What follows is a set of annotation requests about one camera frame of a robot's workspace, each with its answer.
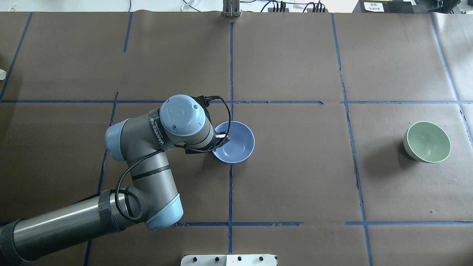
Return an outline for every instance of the black box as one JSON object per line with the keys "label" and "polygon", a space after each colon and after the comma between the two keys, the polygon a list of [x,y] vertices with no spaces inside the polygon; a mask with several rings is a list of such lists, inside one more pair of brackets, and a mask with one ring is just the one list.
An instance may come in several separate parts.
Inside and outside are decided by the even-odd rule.
{"label": "black box", "polygon": [[414,14],[411,2],[360,0],[352,13],[404,13]]}

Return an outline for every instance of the white bracket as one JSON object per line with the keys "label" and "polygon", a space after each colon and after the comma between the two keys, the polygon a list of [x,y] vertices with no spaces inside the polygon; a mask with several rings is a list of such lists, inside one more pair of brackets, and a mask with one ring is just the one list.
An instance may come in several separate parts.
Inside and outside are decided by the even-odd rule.
{"label": "white bracket", "polygon": [[278,260],[270,254],[187,255],[181,266],[278,266]]}
{"label": "white bracket", "polygon": [[224,17],[239,17],[240,13],[240,0],[223,0]]}

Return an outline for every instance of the white floor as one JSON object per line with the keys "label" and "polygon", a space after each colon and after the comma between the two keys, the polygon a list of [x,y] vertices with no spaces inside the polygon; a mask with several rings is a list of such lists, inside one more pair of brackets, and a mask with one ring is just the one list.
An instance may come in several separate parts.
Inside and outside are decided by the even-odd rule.
{"label": "white floor", "polygon": [[[200,11],[222,11],[222,0],[186,0]],[[473,7],[462,0],[459,8],[473,14]],[[287,2],[307,3],[308,0],[287,0]],[[334,13],[351,13],[358,0],[324,0],[322,3]],[[259,12],[266,3],[256,0],[252,3],[241,3],[242,10]],[[96,12],[96,11],[128,11],[128,0],[1,0],[0,11],[49,11],[49,12]],[[183,6],[182,0],[131,0],[131,11],[140,9],[151,11],[194,11]],[[304,5],[286,6],[290,12],[302,12]]]}

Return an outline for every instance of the bowl rim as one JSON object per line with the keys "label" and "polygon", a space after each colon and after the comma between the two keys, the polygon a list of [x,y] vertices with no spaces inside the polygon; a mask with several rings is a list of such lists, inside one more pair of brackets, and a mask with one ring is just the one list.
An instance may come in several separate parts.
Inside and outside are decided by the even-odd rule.
{"label": "bowl rim", "polygon": [[[220,124],[219,124],[218,126],[216,126],[215,128],[217,128],[217,127],[219,127],[219,126],[221,126],[221,125],[223,125],[223,124],[225,124],[225,123],[228,123],[228,121],[225,121],[225,122],[220,123]],[[242,122],[240,122],[240,121],[233,121],[233,120],[232,120],[231,123],[232,123],[232,124],[233,124],[233,123],[241,124],[241,125],[243,125],[246,129],[248,129],[248,131],[251,133],[251,137],[252,137],[252,139],[253,139],[253,146],[251,147],[250,153],[249,153],[248,156],[246,156],[244,159],[239,160],[239,161],[227,161],[227,160],[224,160],[223,158],[220,158],[220,157],[217,155],[217,153],[216,153],[217,150],[214,150],[214,151],[213,151],[213,154],[215,155],[215,157],[217,157],[217,158],[218,158],[220,161],[222,161],[222,162],[225,162],[225,163],[239,163],[239,162],[242,162],[242,161],[248,159],[248,157],[250,157],[250,155],[253,153],[254,146],[255,146],[254,134],[253,134],[253,131],[251,131],[251,129],[250,129],[247,125],[245,125],[244,123],[242,123]]]}
{"label": "bowl rim", "polygon": [[[426,160],[426,159],[424,159],[423,157],[419,156],[419,155],[412,149],[411,144],[409,143],[409,132],[411,131],[411,129],[412,129],[413,126],[415,126],[416,124],[419,124],[419,123],[432,124],[432,125],[438,127],[438,128],[445,134],[445,136],[447,137],[448,146],[449,146],[448,154],[447,154],[447,156],[445,156],[445,158],[443,158],[443,159],[440,160],[440,161],[429,161],[429,160]],[[429,121],[419,121],[419,122],[413,123],[413,124],[409,127],[409,129],[407,130],[407,132],[406,132],[406,141],[407,141],[407,145],[409,146],[409,149],[415,154],[415,156],[417,156],[417,157],[420,158],[421,160],[426,161],[426,162],[428,162],[428,163],[443,162],[443,161],[445,161],[445,160],[450,156],[450,153],[452,152],[452,143],[451,143],[451,141],[450,141],[450,138],[449,138],[448,134],[445,132],[445,130],[443,130],[443,129],[442,129],[441,127],[439,127],[437,124],[432,123],[432,122],[429,122]]]}

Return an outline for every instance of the bowl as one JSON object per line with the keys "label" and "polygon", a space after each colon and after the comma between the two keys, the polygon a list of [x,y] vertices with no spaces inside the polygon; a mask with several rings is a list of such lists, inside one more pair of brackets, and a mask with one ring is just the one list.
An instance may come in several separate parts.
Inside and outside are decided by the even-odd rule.
{"label": "bowl", "polygon": [[436,124],[421,121],[412,124],[404,135],[404,148],[415,160],[438,163],[448,158],[451,143],[447,134]]}
{"label": "bowl", "polygon": [[[213,151],[213,154],[222,162],[239,163],[250,157],[254,149],[254,135],[251,129],[244,123],[232,121],[230,126],[230,140],[222,147]],[[228,129],[228,122],[219,124],[216,132],[224,132]]]}

